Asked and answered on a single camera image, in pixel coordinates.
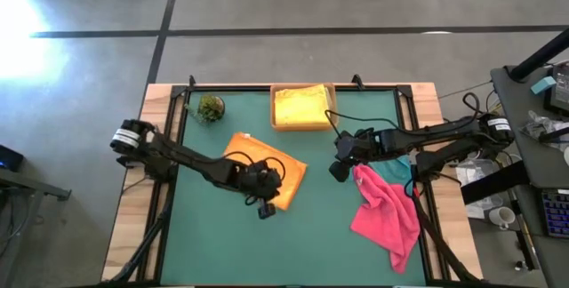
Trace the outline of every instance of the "green tabletop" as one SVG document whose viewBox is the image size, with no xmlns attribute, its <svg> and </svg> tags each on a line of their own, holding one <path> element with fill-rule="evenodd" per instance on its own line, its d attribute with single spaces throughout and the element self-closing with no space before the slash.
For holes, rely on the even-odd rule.
<svg viewBox="0 0 569 288">
<path fill-rule="evenodd" d="M 268 92 L 215 94 L 226 103 L 225 116 L 207 127 L 189 116 L 184 146 L 218 157 L 235 132 L 247 132 L 308 168 L 289 209 L 267 220 L 259 220 L 256 206 L 244 205 L 243 195 L 180 168 L 161 284 L 425 284 L 419 243 L 399 275 L 386 250 L 349 229 L 364 199 L 351 178 L 339 183 L 328 172 L 333 131 L 276 132 L 269 123 Z M 336 94 L 342 114 L 397 121 L 393 92 Z M 190 105 L 202 95 L 192 92 Z M 339 128 L 355 132 L 370 126 L 389 128 L 344 118 Z M 410 179 L 406 158 L 373 167 L 390 183 Z"/>
</svg>

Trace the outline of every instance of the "green succulent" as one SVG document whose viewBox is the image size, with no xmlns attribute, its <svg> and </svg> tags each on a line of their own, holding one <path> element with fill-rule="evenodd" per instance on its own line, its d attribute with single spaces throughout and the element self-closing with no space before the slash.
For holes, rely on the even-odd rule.
<svg viewBox="0 0 569 288">
<path fill-rule="evenodd" d="M 204 95 L 199 100 L 197 110 L 193 109 L 189 104 L 185 105 L 189 114 L 202 124 L 212 123 L 220 120 L 225 112 L 225 105 L 221 98 L 213 95 Z"/>
</svg>

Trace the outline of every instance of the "pink towel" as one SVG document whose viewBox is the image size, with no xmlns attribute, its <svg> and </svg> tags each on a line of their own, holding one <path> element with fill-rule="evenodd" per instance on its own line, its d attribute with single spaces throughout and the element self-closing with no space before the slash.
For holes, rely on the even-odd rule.
<svg viewBox="0 0 569 288">
<path fill-rule="evenodd" d="M 402 185 L 389 185 L 369 166 L 360 164 L 353 174 L 369 204 L 359 207 L 351 229 L 389 250 L 391 267 L 403 274 L 420 231 L 413 200 Z"/>
</svg>

